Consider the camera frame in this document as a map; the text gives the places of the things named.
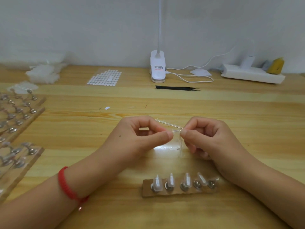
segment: person's left hand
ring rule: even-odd
[[[97,152],[106,155],[123,170],[147,151],[166,144],[172,138],[173,132],[150,116],[127,117],[117,124]]]

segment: person's right arm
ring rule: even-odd
[[[291,227],[305,228],[305,185],[253,157],[226,123],[193,117],[181,136],[191,153],[212,159],[228,181],[254,195]]]

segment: forearm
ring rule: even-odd
[[[304,228],[305,185],[256,160],[247,165],[240,187],[250,192],[291,227]]]
[[[101,152],[91,154],[64,171],[67,184],[80,198],[91,194],[119,172],[120,168]],[[55,228],[77,206],[78,202],[69,199],[60,188],[55,175],[0,206],[0,221],[3,228],[9,229]]]

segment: white adhesive dot sheet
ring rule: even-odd
[[[108,70],[96,74],[89,81],[88,85],[100,85],[100,86],[115,86],[121,76],[121,72],[118,70]]]

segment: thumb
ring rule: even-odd
[[[197,130],[183,129],[181,130],[180,135],[185,141],[195,145],[197,148],[201,148],[204,151],[211,150],[212,138],[198,132]]]
[[[149,136],[139,136],[141,150],[151,150],[159,145],[164,145],[173,138],[173,132],[162,131]]]

